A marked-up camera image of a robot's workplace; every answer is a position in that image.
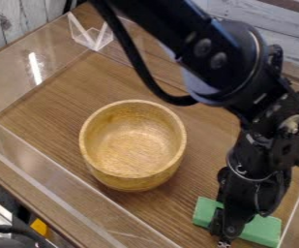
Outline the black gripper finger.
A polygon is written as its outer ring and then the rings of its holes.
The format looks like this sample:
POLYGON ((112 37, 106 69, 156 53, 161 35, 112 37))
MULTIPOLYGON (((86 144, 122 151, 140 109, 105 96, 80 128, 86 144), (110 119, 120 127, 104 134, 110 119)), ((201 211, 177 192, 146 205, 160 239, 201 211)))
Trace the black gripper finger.
POLYGON ((233 240, 240 236, 245 224, 254 217, 254 208, 240 201, 216 197, 217 203, 213 217, 208 224, 209 234, 218 237, 217 248, 230 248, 233 240))

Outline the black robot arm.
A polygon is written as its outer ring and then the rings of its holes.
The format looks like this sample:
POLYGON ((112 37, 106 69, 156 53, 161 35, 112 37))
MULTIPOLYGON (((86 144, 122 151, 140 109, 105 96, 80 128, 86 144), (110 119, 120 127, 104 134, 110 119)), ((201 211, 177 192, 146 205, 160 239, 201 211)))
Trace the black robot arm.
POLYGON ((221 107, 240 130, 226 164, 208 230, 232 248, 254 217, 269 216, 299 166, 299 91, 281 73, 282 49, 246 23, 218 20, 192 0, 88 0, 105 20, 146 88, 176 106, 221 107), (186 75, 186 94, 165 93, 149 74, 120 22, 126 16, 166 46, 186 75))

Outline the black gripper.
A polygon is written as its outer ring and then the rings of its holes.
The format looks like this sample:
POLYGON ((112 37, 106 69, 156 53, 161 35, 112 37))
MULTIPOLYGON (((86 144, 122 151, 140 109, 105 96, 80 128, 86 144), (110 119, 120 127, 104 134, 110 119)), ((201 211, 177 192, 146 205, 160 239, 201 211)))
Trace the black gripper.
POLYGON ((269 216, 299 166, 299 93, 285 93, 256 112, 228 111, 238 118, 240 131, 218 171, 218 195, 269 216))

